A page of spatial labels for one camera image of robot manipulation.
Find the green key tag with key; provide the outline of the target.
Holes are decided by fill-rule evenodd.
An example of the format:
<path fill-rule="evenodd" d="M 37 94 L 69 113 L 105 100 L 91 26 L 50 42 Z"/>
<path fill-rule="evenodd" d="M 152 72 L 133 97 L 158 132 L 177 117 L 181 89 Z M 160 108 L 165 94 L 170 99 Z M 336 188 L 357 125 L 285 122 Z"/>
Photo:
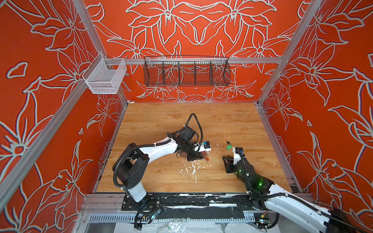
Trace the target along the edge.
<path fill-rule="evenodd" d="M 227 150 L 231 150 L 231 148 L 232 148 L 231 143 L 230 143 L 229 141 L 227 141 L 226 143 L 227 143 L 227 147 L 226 147 L 226 149 L 227 149 Z"/>

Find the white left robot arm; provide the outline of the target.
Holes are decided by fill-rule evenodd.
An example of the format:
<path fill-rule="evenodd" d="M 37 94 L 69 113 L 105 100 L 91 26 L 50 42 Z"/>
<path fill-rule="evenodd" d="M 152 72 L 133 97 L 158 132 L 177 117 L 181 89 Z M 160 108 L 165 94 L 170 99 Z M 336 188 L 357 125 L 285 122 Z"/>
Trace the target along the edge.
<path fill-rule="evenodd" d="M 167 133 L 165 139 L 153 144 L 127 146 L 115 162 L 113 183 L 117 188 L 125 190 L 136 204 L 146 201 L 147 191 L 142 184 L 142 178 L 147 166 L 166 155 L 184 155 L 187 161 L 204 160 L 211 151 L 208 141 L 193 141 L 197 132 L 185 126 L 182 130 Z"/>

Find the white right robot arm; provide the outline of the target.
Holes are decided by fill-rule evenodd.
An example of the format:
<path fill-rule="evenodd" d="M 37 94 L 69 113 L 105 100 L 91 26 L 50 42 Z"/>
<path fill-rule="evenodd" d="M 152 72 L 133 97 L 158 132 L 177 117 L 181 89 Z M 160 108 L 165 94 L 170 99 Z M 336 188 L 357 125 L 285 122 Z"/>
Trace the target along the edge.
<path fill-rule="evenodd" d="M 284 216 L 310 233 L 355 233 L 345 214 L 328 210 L 289 193 L 275 182 L 259 175 L 240 154 L 224 156 L 226 173 L 233 173 L 246 188 L 252 205 Z"/>

